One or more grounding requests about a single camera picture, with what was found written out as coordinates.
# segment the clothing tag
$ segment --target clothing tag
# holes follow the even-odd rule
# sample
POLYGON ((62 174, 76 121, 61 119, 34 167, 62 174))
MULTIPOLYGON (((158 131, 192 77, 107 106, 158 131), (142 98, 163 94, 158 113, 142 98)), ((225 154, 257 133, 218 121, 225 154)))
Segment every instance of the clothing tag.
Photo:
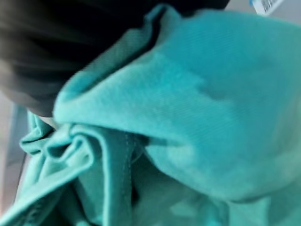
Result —
POLYGON ((274 12, 285 0, 251 0, 257 14, 268 16, 274 12))

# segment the teal fabric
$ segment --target teal fabric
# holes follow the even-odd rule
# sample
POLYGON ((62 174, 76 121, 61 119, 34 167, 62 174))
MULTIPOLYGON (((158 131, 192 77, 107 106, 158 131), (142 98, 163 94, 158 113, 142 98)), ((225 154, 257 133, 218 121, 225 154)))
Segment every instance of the teal fabric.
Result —
POLYGON ((274 19, 157 7, 68 81, 58 131, 30 116, 0 226, 300 225, 300 40, 274 19))

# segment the gray wall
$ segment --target gray wall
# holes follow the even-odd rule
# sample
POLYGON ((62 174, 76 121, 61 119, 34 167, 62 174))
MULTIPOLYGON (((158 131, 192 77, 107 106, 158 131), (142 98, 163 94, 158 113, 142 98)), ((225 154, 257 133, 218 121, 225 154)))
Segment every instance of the gray wall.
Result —
POLYGON ((6 152, 9 145, 12 104, 0 93, 0 215, 3 211, 3 183, 6 152))
MULTIPOLYGON (((253 12, 255 10, 249 5, 249 0, 231 0, 228 10, 253 12)), ((271 15, 281 19, 301 24, 301 0, 285 0, 282 5, 271 15)))

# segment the dark hair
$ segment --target dark hair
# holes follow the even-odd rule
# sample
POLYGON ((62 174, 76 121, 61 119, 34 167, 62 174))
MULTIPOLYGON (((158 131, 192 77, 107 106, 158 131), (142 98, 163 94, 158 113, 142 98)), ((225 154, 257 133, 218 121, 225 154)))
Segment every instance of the dark hair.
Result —
POLYGON ((229 0, 1 1, 0 89, 34 113, 51 116, 63 84, 128 28, 141 26, 160 2, 185 13, 224 8, 229 0), (43 85, 47 81, 51 86, 43 85))

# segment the barcode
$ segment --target barcode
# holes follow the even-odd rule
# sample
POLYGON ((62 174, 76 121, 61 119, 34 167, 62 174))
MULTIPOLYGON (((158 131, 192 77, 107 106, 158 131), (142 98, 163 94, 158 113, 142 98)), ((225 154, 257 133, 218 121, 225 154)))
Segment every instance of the barcode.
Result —
POLYGON ((259 15, 268 16, 273 13, 285 0, 251 0, 259 15))
POLYGON ((264 12, 268 12, 278 0, 261 0, 264 12))

